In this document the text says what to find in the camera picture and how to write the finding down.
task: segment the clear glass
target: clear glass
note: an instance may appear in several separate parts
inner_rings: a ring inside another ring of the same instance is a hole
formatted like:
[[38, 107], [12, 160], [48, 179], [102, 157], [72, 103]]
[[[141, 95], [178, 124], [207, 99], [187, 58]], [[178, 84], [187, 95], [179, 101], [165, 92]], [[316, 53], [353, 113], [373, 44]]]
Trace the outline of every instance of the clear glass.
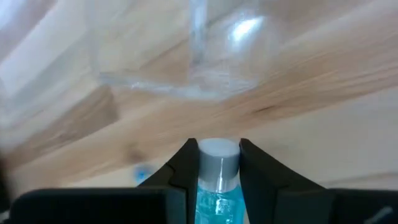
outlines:
[[195, 224], [243, 224], [245, 205], [241, 186], [214, 193], [198, 186]]
[[98, 78], [193, 100], [223, 100], [269, 77], [279, 46], [266, 0], [87, 0]]

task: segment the blue liquid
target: blue liquid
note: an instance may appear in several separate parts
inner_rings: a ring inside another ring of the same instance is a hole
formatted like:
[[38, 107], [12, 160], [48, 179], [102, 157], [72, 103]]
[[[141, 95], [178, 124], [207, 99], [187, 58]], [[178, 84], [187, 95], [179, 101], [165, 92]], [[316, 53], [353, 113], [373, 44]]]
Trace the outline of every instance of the blue liquid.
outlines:
[[242, 224], [244, 209], [240, 186], [225, 193], [209, 192], [198, 186], [195, 224]]

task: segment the blue object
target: blue object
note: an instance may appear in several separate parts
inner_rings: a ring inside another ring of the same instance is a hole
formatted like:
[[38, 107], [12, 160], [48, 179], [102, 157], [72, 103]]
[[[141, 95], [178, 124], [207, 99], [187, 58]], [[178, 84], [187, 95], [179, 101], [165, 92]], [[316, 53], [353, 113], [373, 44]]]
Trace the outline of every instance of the blue object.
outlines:
[[154, 174], [153, 167], [149, 165], [141, 165], [134, 169], [134, 178], [137, 184], [141, 184], [143, 181], [148, 179], [152, 174]]
[[244, 199], [241, 186], [215, 193], [198, 186], [195, 224], [242, 224]]

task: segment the gray bottle cap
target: gray bottle cap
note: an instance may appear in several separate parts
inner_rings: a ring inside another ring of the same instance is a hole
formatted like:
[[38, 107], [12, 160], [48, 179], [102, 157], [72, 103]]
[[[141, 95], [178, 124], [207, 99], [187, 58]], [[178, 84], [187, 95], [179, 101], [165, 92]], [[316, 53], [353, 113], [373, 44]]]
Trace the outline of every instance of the gray bottle cap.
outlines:
[[233, 190], [239, 183], [239, 144], [228, 139], [199, 141], [199, 186], [212, 192]]

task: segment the bottle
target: bottle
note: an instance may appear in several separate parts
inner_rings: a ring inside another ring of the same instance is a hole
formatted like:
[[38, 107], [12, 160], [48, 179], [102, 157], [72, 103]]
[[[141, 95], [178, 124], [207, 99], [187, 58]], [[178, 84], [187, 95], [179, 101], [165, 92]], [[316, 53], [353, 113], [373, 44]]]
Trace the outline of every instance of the bottle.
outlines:
[[228, 139], [199, 141], [200, 166], [195, 224], [242, 224], [239, 145]]

